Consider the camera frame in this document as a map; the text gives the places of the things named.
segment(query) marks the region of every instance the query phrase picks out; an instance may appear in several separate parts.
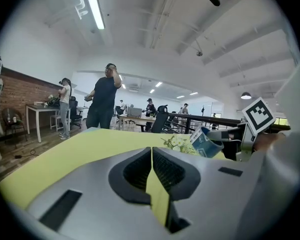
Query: red brick wall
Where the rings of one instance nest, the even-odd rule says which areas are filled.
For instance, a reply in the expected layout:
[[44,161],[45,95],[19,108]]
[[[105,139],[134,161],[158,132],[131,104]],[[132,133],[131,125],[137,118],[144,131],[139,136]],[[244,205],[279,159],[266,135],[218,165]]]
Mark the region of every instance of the red brick wall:
[[[44,102],[50,94],[58,95],[58,90],[61,88],[7,68],[2,68],[0,78],[3,80],[3,90],[0,96],[0,122],[3,131],[5,131],[5,123],[2,120],[3,109],[14,108],[20,111],[24,127],[27,129],[26,104]],[[50,115],[53,114],[54,112],[39,113],[40,127],[50,125]],[[30,129],[36,127],[36,113],[32,110],[29,110],[29,127]]]

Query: yellow-green fabric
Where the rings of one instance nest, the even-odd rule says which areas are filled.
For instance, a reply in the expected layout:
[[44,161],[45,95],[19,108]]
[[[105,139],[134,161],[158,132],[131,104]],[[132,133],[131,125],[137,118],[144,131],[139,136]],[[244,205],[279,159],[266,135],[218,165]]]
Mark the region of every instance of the yellow-green fabric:
[[[28,204],[44,189],[86,163],[145,147],[164,148],[170,134],[129,132],[98,129],[82,132],[56,145],[29,161],[0,182],[3,197],[20,208]],[[225,159],[218,153],[214,159]],[[164,225],[168,209],[168,193],[153,169],[146,192],[151,195],[152,211]]]

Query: window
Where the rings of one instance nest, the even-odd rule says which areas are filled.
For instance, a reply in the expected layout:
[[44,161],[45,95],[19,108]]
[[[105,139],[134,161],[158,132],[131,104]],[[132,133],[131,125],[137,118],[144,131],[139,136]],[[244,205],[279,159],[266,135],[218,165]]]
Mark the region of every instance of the window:
[[215,117],[216,118],[221,118],[221,114],[220,113],[215,113]]
[[286,118],[277,117],[274,124],[281,125],[281,126],[288,126],[289,122]]

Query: black railing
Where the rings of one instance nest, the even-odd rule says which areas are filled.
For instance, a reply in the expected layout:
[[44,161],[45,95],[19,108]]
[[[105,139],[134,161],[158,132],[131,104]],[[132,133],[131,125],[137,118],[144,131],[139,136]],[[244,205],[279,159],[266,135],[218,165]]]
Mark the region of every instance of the black railing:
[[[162,130],[167,134],[191,134],[202,124],[210,130],[223,130],[236,127],[240,120],[209,116],[169,113]],[[290,130],[290,126],[273,124],[265,132],[278,133]]]

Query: wooden floor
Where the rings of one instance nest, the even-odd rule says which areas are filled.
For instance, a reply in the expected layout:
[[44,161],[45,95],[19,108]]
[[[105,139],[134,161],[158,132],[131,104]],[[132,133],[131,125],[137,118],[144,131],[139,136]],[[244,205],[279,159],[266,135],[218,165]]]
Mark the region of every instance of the wooden floor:
[[[86,122],[83,121],[81,129],[75,125],[72,127],[70,136],[73,137],[86,129]],[[112,118],[110,129],[118,130],[116,117]],[[124,130],[129,132],[141,132],[140,126],[136,126],[134,123],[125,123]],[[45,151],[61,143],[62,140],[59,137],[59,133],[61,132],[61,129],[56,132],[55,129],[53,130],[49,127],[42,128],[40,129],[41,143],[39,143],[37,131],[32,130],[30,135],[27,134],[27,141],[24,135],[18,137],[16,147],[12,139],[8,139],[6,142],[1,141],[0,153],[2,160],[0,161],[0,181],[30,160],[35,159]],[[17,155],[22,156],[22,158],[16,159],[15,156]]]

